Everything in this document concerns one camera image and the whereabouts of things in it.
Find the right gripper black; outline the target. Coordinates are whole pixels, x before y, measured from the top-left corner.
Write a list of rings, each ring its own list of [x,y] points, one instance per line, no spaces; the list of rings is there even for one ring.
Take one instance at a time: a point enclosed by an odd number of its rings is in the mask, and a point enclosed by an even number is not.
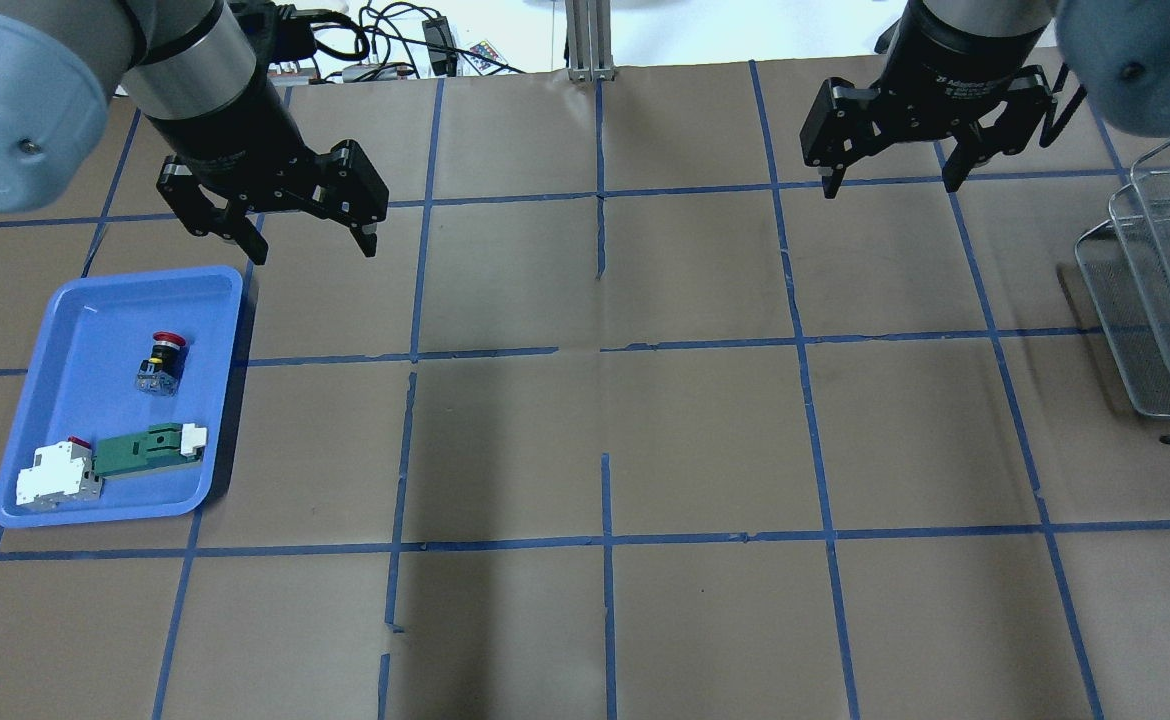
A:
[[[1041,67],[1021,50],[979,47],[975,54],[932,40],[896,40],[868,88],[824,78],[801,126],[803,159],[835,199],[849,165],[888,143],[941,140],[955,149],[942,167],[947,192],[994,155],[1019,155],[1042,126],[1055,96]]]

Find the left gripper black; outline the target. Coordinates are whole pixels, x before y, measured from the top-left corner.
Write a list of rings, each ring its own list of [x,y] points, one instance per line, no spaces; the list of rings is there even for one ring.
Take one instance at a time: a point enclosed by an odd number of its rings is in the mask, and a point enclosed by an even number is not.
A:
[[[172,150],[157,192],[188,233],[218,236],[261,266],[268,242],[248,217],[302,211],[340,222],[362,255],[376,258],[390,192],[357,140],[317,152],[292,119],[156,119],[154,128]]]

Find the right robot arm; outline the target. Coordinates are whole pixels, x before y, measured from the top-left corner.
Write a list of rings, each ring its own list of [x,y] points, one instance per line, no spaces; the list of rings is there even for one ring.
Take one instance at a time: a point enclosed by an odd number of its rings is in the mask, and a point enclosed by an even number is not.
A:
[[[997,155],[1057,140],[1088,104],[1121,132],[1170,137],[1170,1],[909,1],[865,88],[823,82],[800,132],[827,199],[896,143],[955,142],[949,192]]]

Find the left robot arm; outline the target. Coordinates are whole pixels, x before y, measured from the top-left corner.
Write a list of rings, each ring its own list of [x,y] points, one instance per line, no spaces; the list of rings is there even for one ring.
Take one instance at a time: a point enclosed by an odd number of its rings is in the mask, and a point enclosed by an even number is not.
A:
[[[307,146],[269,78],[319,49],[326,20],[271,1],[0,1],[0,213],[58,200],[123,90],[172,150],[156,188],[191,234],[264,265],[252,215],[303,211],[374,256],[387,183],[355,140]]]

